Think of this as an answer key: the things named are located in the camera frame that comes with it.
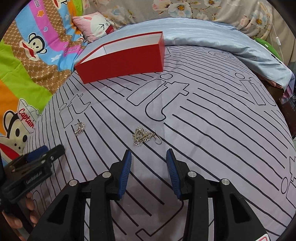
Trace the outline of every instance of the cartoon rabbit pillow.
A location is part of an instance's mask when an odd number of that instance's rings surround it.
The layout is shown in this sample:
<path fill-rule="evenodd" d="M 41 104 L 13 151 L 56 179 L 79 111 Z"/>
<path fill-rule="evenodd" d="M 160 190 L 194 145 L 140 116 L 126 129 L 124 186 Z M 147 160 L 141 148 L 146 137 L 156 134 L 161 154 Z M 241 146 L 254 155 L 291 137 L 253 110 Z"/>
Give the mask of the cartoon rabbit pillow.
<path fill-rule="evenodd" d="M 111 20 L 105 18 L 99 12 L 80 17 L 72 17 L 72 21 L 89 43 L 114 32 Z"/>

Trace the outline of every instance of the red box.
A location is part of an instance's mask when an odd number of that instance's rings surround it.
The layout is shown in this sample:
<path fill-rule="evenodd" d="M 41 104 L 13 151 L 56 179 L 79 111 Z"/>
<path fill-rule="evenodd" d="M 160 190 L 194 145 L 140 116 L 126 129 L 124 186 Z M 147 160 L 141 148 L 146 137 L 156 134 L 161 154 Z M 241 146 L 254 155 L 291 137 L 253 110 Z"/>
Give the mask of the red box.
<path fill-rule="evenodd" d="M 162 32 L 138 34 L 105 43 L 76 65 L 83 83 L 130 74 L 162 72 L 165 46 Z"/>

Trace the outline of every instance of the silver bolt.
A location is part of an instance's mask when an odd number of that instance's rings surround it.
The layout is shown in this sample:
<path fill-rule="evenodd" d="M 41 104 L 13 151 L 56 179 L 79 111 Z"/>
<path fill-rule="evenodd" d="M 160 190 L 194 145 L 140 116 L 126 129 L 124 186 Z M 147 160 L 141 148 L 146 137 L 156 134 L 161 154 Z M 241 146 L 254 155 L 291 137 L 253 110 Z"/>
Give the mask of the silver bolt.
<path fill-rule="evenodd" d="M 111 173 L 110 173 L 110 172 L 104 172 L 104 173 L 102 174 L 102 176 L 103 176 L 104 178 L 108 178 L 108 177 L 111 177 Z"/>
<path fill-rule="evenodd" d="M 226 179 L 226 178 L 224 178 L 224 179 L 222 179 L 222 184 L 224 184 L 224 185 L 229 185 L 229 183 L 230 183 L 230 181 L 228 180 L 228 179 Z"/>
<path fill-rule="evenodd" d="M 77 184 L 77 180 L 73 179 L 71 181 L 69 181 L 69 185 L 74 187 Z"/>
<path fill-rule="evenodd" d="M 190 172 L 188 172 L 188 176 L 190 176 L 190 177 L 196 177 L 196 172 L 194 172 L 194 171 L 190 171 Z"/>

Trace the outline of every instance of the white cord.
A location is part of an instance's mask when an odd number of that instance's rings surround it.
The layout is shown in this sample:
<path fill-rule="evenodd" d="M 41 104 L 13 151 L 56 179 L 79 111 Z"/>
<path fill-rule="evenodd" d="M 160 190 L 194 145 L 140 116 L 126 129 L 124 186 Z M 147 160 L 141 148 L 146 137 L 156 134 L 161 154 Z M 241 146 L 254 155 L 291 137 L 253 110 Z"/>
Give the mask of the white cord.
<path fill-rule="evenodd" d="M 276 34 L 276 29 L 275 29 L 275 27 L 274 27 L 274 23 L 271 21 L 271 25 L 272 25 L 272 28 L 274 29 L 274 33 Z M 273 44 L 273 41 L 272 41 L 272 35 L 271 35 L 271 32 L 270 32 L 270 36 L 271 36 L 271 44 L 272 44 L 272 46 L 274 45 Z M 277 34 L 276 34 L 276 43 L 277 43 L 277 45 L 279 46 L 279 50 L 280 50 L 280 52 L 281 52 L 281 57 L 282 57 L 282 62 L 284 62 L 284 56 L 283 56 L 283 52 L 281 51 L 281 41 L 280 41 L 280 39 L 279 39 L 279 37 L 277 36 Z"/>

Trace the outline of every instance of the colorful blanket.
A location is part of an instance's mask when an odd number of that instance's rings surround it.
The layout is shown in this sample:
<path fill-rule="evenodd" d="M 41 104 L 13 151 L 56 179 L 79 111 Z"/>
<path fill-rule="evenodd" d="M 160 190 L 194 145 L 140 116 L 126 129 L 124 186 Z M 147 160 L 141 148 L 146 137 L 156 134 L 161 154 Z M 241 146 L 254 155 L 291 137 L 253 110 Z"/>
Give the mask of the colorful blanket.
<path fill-rule="evenodd" d="M 4 163 L 23 153 L 36 120 L 71 75 L 86 45 L 72 16 L 81 0 L 32 0 L 0 42 L 0 152 Z"/>

